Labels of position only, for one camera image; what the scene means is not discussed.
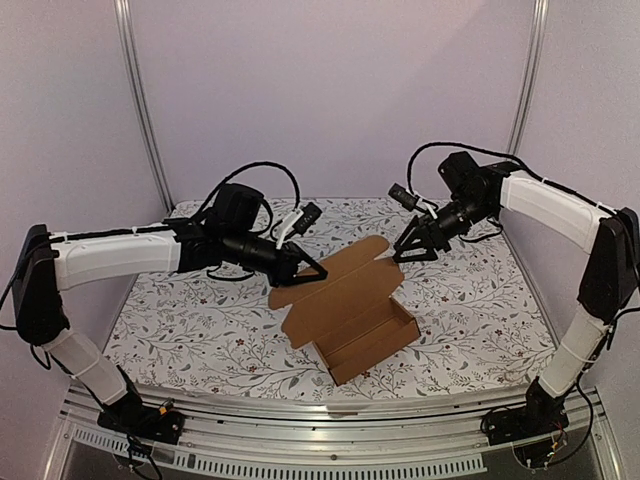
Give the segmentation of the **brown cardboard box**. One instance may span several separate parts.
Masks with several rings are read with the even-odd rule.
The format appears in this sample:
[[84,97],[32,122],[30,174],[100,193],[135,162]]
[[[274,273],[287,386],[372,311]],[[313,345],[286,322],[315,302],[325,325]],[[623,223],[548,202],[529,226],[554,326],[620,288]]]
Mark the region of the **brown cardboard box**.
[[289,307],[281,324],[293,349],[313,345],[341,386],[417,340],[413,314],[393,298],[404,274],[371,235],[324,259],[327,278],[271,290],[269,308]]

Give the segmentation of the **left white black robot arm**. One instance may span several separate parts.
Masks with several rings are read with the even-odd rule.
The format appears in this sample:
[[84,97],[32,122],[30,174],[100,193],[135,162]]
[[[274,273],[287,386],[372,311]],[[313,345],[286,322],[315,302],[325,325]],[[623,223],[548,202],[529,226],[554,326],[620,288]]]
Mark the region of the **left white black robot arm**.
[[313,203],[297,206],[283,221],[276,240],[254,230],[268,203],[258,190],[224,183],[211,206],[190,217],[160,223],[79,234],[32,226],[25,237],[4,299],[13,302],[12,330],[31,347],[40,347],[79,380],[128,434],[148,426],[148,412],[133,382],[86,336],[75,332],[61,294],[79,285],[141,273],[186,273],[229,263],[247,274],[266,276],[272,287],[326,279],[327,271],[291,236],[303,234],[319,218]]

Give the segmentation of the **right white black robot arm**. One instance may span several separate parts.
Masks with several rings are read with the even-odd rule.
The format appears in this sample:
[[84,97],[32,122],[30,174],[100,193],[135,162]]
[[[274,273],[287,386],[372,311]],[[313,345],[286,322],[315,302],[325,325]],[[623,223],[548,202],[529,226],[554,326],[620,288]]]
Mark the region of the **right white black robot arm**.
[[639,219],[629,208],[613,209],[535,174],[523,161],[495,152],[495,163],[481,166],[475,148],[455,144],[438,167],[450,191],[439,209],[418,206],[411,185],[393,185],[391,198],[414,217],[394,244],[397,263],[434,261],[451,249],[454,237],[476,223],[519,213],[561,234],[588,256],[578,290],[578,307],[551,362],[532,382],[517,427],[537,436],[552,424],[556,411],[582,374],[609,347],[628,302],[639,288]]

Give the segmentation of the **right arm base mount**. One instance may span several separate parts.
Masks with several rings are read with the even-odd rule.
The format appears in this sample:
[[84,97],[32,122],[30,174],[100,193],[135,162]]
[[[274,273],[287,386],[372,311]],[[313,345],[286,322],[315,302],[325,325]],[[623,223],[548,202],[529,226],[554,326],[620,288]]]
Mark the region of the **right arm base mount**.
[[491,446],[509,444],[517,462],[530,470],[546,469],[567,445],[569,419],[563,408],[542,418],[526,406],[496,407],[481,419],[480,431]]

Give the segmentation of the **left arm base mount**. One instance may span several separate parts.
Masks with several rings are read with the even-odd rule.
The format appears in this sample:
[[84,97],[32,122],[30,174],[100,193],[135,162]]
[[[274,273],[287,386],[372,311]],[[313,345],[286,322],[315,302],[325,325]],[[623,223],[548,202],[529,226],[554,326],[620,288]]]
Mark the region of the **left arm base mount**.
[[97,424],[138,438],[176,445],[185,421],[185,415],[168,404],[148,406],[138,396],[127,394],[114,404],[103,406]]

